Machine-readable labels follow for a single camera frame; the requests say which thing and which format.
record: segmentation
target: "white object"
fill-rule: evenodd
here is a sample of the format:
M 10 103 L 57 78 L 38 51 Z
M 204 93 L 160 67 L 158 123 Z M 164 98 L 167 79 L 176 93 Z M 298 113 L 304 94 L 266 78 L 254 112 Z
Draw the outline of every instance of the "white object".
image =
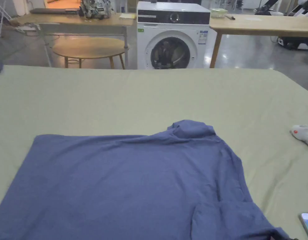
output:
M 303 4 L 306 2 L 306 0 L 298 0 L 298 6 L 292 10 L 292 12 L 295 12 L 298 10 L 298 7 L 302 7 Z M 304 10 L 303 8 L 300 8 L 294 15 L 294 17 L 308 17 L 308 10 Z
M 291 134 L 308 145 L 308 126 L 294 125 L 291 128 Z
M 138 2 L 137 68 L 203 68 L 209 17 L 194 3 Z
M 122 13 L 119 15 L 119 18 L 129 18 L 129 19 L 135 19 L 135 13 Z
M 223 8 L 212 8 L 211 17 L 213 18 L 223 18 L 228 11 Z

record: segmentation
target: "bed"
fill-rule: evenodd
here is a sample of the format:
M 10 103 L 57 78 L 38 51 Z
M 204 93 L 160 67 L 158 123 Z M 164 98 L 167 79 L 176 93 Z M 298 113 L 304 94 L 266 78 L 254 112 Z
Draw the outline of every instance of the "bed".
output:
M 36 135 L 164 131 L 212 125 L 242 159 L 251 196 L 274 226 L 306 239 L 308 91 L 274 70 L 97 70 L 5 66 L 0 74 L 0 202 Z

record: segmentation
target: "wooden table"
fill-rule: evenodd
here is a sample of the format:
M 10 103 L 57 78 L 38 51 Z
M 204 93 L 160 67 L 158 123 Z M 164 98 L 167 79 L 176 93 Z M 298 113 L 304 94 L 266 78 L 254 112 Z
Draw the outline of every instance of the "wooden table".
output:
M 47 48 L 46 33 L 69 33 L 85 35 L 124 36 L 125 67 L 128 69 L 127 27 L 134 24 L 134 19 L 121 19 L 120 14 L 113 14 L 106 19 L 87 19 L 78 15 L 61 14 L 27 14 L 11 20 L 13 26 L 30 25 L 36 29 L 43 39 L 48 64 L 52 66 L 52 58 Z
M 53 46 L 52 51 L 64 57 L 64 66 L 69 68 L 68 58 L 77 58 L 79 68 L 82 68 L 82 59 L 109 58 L 111 69 L 114 69 L 113 57 L 119 56 L 124 67 L 122 54 L 125 52 L 124 42 L 120 39 L 108 37 L 84 37 L 71 40 L 62 40 Z
M 215 62 L 223 34 L 308 37 L 308 17 L 237 15 L 235 20 L 211 18 L 210 28 L 217 32 L 210 68 Z

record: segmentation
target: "washing machine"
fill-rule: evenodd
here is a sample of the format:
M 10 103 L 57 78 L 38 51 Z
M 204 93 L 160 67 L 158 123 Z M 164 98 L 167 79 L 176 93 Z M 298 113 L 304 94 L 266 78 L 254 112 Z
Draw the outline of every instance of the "washing machine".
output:
M 195 3 L 138 2 L 137 68 L 203 68 L 209 20 Z

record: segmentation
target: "wall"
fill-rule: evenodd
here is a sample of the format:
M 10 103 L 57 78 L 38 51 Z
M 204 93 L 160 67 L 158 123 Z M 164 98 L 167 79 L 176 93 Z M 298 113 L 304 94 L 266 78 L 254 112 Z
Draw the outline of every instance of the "wall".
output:
M 5 10 L 12 17 L 27 14 L 33 8 L 45 8 L 45 0 L 6 0 Z

